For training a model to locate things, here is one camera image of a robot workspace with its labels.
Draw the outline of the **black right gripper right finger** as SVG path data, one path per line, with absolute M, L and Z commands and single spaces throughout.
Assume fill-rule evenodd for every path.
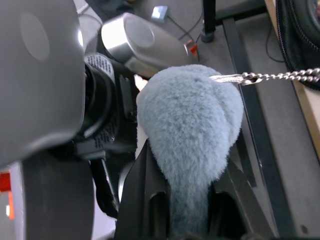
M 209 235 L 224 240 L 275 236 L 245 175 L 232 161 L 211 186 Z

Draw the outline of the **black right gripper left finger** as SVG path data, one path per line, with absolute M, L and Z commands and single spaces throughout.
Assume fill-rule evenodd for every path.
M 116 239 L 166 240 L 170 228 L 169 196 L 169 185 L 146 141 L 124 181 Z

